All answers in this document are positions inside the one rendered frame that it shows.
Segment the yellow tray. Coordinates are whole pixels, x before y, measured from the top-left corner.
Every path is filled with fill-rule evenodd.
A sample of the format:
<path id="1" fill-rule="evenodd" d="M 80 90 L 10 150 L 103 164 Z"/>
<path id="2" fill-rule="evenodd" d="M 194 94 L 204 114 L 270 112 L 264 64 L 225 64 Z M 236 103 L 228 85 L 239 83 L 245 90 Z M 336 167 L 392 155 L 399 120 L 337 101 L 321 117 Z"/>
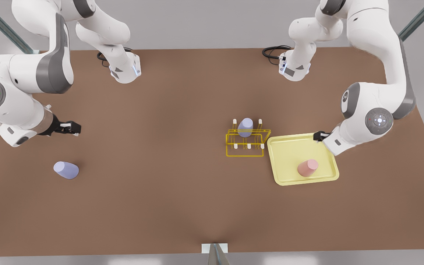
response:
<path id="1" fill-rule="evenodd" d="M 298 185 L 337 180 L 340 176 L 335 156 L 313 133 L 270 137 L 267 140 L 274 180 L 278 185 Z M 301 176 L 298 166 L 308 160 L 318 163 L 316 171 Z"/>

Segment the pink cup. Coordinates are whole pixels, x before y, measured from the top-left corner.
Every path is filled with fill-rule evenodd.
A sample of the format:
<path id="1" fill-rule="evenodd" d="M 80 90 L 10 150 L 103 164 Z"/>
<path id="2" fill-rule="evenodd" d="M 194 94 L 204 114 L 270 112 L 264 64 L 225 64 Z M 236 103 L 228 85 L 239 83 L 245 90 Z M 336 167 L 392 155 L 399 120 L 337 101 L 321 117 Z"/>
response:
<path id="1" fill-rule="evenodd" d="M 315 159 L 309 159 L 301 162 L 297 167 L 297 171 L 300 176 L 310 177 L 318 169 L 318 166 L 318 161 Z"/>

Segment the lavender cup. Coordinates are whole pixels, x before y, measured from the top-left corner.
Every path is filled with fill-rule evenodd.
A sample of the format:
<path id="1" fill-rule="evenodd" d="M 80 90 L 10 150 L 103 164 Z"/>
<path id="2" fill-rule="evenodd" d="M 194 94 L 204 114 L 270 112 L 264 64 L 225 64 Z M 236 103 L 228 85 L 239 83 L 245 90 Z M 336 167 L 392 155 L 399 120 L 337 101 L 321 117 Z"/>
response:
<path id="1" fill-rule="evenodd" d="M 252 119 L 249 119 L 249 118 L 243 119 L 237 128 L 239 136 L 243 138 L 247 138 L 251 136 L 253 129 L 254 129 L 254 122 Z"/>
<path id="2" fill-rule="evenodd" d="M 53 170 L 65 179 L 72 180 L 79 174 L 79 168 L 75 164 L 59 161 L 54 164 Z"/>

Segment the silver frame post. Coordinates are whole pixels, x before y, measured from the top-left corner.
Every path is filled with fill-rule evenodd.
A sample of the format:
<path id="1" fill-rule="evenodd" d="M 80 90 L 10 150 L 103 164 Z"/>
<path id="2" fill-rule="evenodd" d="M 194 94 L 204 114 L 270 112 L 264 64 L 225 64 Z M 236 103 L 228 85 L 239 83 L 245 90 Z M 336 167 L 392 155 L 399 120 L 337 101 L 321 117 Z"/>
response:
<path id="1" fill-rule="evenodd" d="M 414 16 L 411 21 L 398 33 L 399 38 L 402 42 L 407 40 L 412 33 L 419 28 L 424 22 L 424 7 Z"/>
<path id="2" fill-rule="evenodd" d="M 6 22 L 0 17 L 0 32 L 25 54 L 37 54 Z"/>
<path id="3" fill-rule="evenodd" d="M 208 254 L 208 265 L 230 265 L 226 257 L 228 243 L 202 244 L 201 253 Z"/>

